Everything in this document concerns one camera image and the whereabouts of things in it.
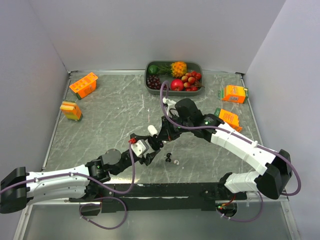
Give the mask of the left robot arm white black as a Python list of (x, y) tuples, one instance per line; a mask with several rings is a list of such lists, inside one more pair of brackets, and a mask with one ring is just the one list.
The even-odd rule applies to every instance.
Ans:
[(163, 146), (157, 135), (132, 134), (128, 150), (110, 149), (76, 167), (49, 172), (28, 172), (25, 167), (17, 167), (0, 182), (0, 212), (11, 214), (34, 203), (61, 198), (93, 201), (99, 187), (112, 175), (134, 168), (136, 162), (148, 166)]

